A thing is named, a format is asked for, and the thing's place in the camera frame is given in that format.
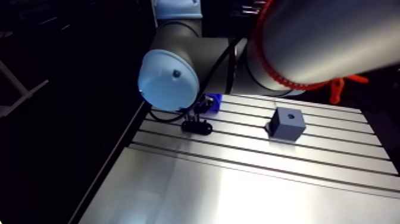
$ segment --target black cable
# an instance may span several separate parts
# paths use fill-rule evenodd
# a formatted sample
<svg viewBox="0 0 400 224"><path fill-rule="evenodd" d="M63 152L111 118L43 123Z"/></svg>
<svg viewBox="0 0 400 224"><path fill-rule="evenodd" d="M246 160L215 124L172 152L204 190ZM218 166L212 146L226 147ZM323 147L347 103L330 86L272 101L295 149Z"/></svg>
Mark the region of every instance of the black cable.
<svg viewBox="0 0 400 224"><path fill-rule="evenodd" d="M211 78L213 77L214 73L217 71L219 66L222 64L222 62L225 60L225 58L230 54L230 51L233 50L236 45L240 42L242 38L235 38L232 42L229 43L228 47L224 50L224 52L220 55L220 57L217 59L217 61L214 63L212 66L211 70L208 72L207 76L205 77L202 85L200 86L200 91L197 94L196 100L193 102L192 105L190 105L188 108L182 109L182 114L179 114L175 118L172 119L161 119L157 117L156 115L153 114L153 112L150 110L149 114L150 116L158 121L158 122L163 122L163 123L171 123L171 122L176 122L177 120L180 120L184 116L186 116L190 110L192 110L201 96L204 94L205 88L207 87L208 83L210 82Z"/></svg>

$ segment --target screw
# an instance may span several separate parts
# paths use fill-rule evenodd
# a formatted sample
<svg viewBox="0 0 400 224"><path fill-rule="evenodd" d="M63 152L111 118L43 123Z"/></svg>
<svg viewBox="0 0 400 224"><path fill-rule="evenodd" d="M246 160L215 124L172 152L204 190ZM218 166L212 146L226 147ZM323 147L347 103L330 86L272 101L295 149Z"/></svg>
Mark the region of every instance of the screw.
<svg viewBox="0 0 400 224"><path fill-rule="evenodd" d="M180 71L174 70L174 72L172 73L172 76L174 76L175 78L179 78L180 77Z"/></svg>

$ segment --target metal tube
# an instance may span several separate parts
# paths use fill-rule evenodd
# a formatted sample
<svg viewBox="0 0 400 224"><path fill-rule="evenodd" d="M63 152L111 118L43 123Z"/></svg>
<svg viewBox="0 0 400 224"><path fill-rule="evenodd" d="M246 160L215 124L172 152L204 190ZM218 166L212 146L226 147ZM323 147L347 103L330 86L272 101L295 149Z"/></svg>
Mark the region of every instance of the metal tube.
<svg viewBox="0 0 400 224"><path fill-rule="evenodd" d="M265 21L262 39L266 59L295 83L388 66L400 62L400 1L283 0ZM266 87L286 89L259 64L251 66Z"/></svg>

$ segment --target aluminum table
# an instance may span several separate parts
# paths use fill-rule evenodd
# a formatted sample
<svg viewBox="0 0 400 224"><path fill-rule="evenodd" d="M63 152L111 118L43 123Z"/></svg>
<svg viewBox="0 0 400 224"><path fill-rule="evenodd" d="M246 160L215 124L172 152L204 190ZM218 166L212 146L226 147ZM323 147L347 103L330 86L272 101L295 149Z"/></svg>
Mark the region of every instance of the aluminum table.
<svg viewBox="0 0 400 224"><path fill-rule="evenodd" d="M296 142L268 137L276 107L302 110ZM360 110L225 95L202 117L208 136L147 115L80 223L400 223L398 172Z"/></svg>

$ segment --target gray cube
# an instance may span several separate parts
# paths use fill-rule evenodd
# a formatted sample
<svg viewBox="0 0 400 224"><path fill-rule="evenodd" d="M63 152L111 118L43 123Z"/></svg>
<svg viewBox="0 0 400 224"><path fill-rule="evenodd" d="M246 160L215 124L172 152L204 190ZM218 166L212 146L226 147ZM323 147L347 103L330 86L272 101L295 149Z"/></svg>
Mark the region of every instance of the gray cube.
<svg viewBox="0 0 400 224"><path fill-rule="evenodd" d="M303 113L301 110L277 107L267 129L274 138L295 141L305 130Z"/></svg>

